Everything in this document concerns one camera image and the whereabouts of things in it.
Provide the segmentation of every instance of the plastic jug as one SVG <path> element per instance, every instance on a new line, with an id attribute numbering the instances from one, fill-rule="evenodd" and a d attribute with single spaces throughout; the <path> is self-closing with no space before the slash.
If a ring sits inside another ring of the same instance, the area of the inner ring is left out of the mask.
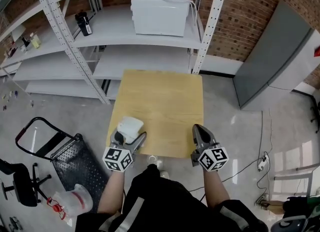
<path id="1" fill-rule="evenodd" d="M 56 192 L 52 198 L 48 198 L 47 204 L 60 214 L 61 220 L 64 220 L 66 217 L 77 217 L 89 212 L 94 203 L 88 190 L 80 184 L 75 184 L 72 191 Z"/>

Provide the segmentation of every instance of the brick wall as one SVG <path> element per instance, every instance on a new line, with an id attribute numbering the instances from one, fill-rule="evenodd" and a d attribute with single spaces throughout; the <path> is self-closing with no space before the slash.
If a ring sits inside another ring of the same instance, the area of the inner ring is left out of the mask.
<path id="1" fill-rule="evenodd" d="M 16 18 L 37 0 L 12 0 L 5 9 L 9 21 Z M 131 0 L 102 0 L 103 6 L 130 4 Z M 213 0 L 201 0 L 199 15 L 205 26 Z M 320 0 L 285 0 L 310 25 L 320 31 Z M 279 0 L 224 0 L 208 54 L 238 61 L 245 61 L 268 24 Z M 70 0 L 66 15 L 89 10 L 88 0 Z M 43 12 L 23 23 L 26 34 L 41 30 L 48 25 Z M 320 88 L 320 68 L 306 78 L 305 82 Z"/>

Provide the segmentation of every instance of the concrete floor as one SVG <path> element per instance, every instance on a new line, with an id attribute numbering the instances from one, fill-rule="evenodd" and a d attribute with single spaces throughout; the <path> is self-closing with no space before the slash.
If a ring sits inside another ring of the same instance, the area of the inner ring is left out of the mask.
<path id="1" fill-rule="evenodd" d="M 216 139 L 227 149 L 230 157 L 230 161 L 219 171 L 221 179 L 225 180 L 257 159 L 261 140 L 262 113 L 239 109 L 232 79 L 212 75 L 203 75 L 202 78 L 204 125 L 214 133 Z M 3 84 L 1 81 L 0 95 L 8 95 L 10 90 L 16 90 L 15 85 L 10 82 Z M 16 135 L 32 118 L 44 117 L 71 135 L 81 133 L 103 165 L 101 156 L 106 146 L 106 134 L 113 106 L 102 104 L 97 99 L 65 96 L 32 94 L 31 99 L 34 107 L 30 105 L 30 98 L 21 91 L 18 98 L 11 98 L 9 103 L 7 99 L 0 99 L 1 106 L 7 105 L 6 111 L 0 111 L 0 158 L 9 163 L 24 163 L 30 171 L 32 163 L 38 162 L 40 178 L 48 173 L 52 175 L 52 179 L 42 186 L 45 194 L 52 196 L 56 191 L 63 190 L 52 164 L 19 150 L 15 145 Z M 315 123 L 310 123 L 312 118 L 310 106 L 311 101 L 308 97 L 290 93 L 270 109 L 273 144 L 273 150 L 269 154 L 270 178 L 292 168 L 319 162 L 319 138 L 315 134 Z M 261 155 L 263 151 L 268 152 L 271 149 L 270 114 L 268 111 L 263 112 Z M 52 135 L 46 126 L 36 123 L 21 139 L 21 143 L 31 149 L 34 140 L 36 150 L 37 146 Z M 146 160 L 144 155 L 137 156 L 134 167 L 126 172 L 126 191 L 133 177 L 145 169 Z M 204 184 L 202 169 L 192 167 L 189 159 L 164 158 L 164 169 L 168 171 L 172 180 L 182 183 L 188 190 L 199 188 Z M 257 165 L 254 163 L 239 175 L 226 181 L 224 185 L 232 199 L 241 200 L 270 227 L 281 217 L 254 206 L 255 200 L 264 191 L 256 184 L 265 172 L 258 172 Z M 6 186 L 12 185 L 11 175 L 0 172 L 0 179 Z M 269 188 L 267 176 L 259 185 L 261 188 Z M 293 181 L 290 184 L 281 183 L 281 181 L 274 184 L 271 181 L 271 197 L 283 199 L 286 197 L 279 193 L 296 190 L 302 192 L 304 187 L 304 180 Z M 204 190 L 199 189 L 192 194 L 200 199 Z M 74 231 L 74 221 L 72 227 L 60 221 L 59 216 L 53 213 L 44 202 L 37 207 L 23 206 L 17 201 L 14 192 L 12 195 L 8 193 L 8 201 L 0 193 L 0 215 L 6 226 L 8 226 L 9 217 L 16 216 L 27 232 Z"/>

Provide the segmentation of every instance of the power strip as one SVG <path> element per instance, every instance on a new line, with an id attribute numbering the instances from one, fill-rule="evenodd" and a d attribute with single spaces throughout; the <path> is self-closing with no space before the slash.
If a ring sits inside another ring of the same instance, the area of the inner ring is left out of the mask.
<path id="1" fill-rule="evenodd" d="M 258 164 L 258 171 L 261 172 L 263 171 L 264 167 L 266 166 L 267 163 L 269 163 L 269 157 L 267 154 L 264 155 L 263 159 L 259 162 Z"/>

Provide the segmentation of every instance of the shelving unit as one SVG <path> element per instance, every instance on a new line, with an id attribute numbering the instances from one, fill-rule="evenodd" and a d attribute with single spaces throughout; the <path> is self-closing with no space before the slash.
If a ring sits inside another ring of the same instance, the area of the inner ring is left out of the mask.
<path id="1" fill-rule="evenodd" d="M 125 69 L 199 73 L 207 53 L 224 0 L 213 0 L 204 28 L 200 17 L 193 21 L 192 9 L 186 19 L 184 36 L 136 34 L 129 5 L 103 7 L 101 0 L 90 3 L 92 34 L 79 32 L 74 15 L 64 18 L 61 0 L 39 0 L 16 18 L 0 35 L 0 41 L 21 23 L 44 11 L 50 27 L 39 32 L 40 48 L 30 44 L 6 59 L 1 68 L 18 68 L 13 80 L 30 81 L 28 93 L 115 100 Z M 0 0 L 0 8 L 5 4 Z M 199 7 L 200 0 L 195 0 Z M 190 57 L 197 50 L 192 63 Z"/>

